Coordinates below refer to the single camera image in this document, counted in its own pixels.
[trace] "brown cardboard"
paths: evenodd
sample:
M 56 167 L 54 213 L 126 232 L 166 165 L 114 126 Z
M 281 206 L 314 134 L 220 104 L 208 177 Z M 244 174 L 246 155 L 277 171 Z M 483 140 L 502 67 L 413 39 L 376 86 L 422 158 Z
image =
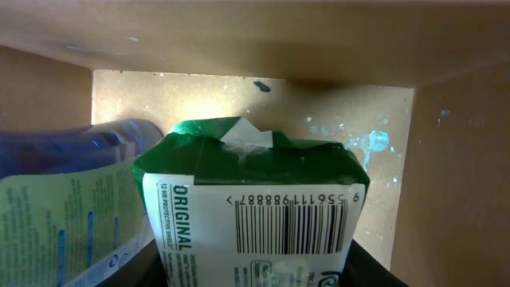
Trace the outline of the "brown cardboard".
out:
M 391 261 L 411 286 L 510 285 L 508 79 L 507 62 L 415 93 Z
M 0 131 L 90 125 L 89 69 L 0 46 Z
M 486 2 L 0 3 L 0 45 L 91 69 L 411 88 L 508 59 L 509 26 Z

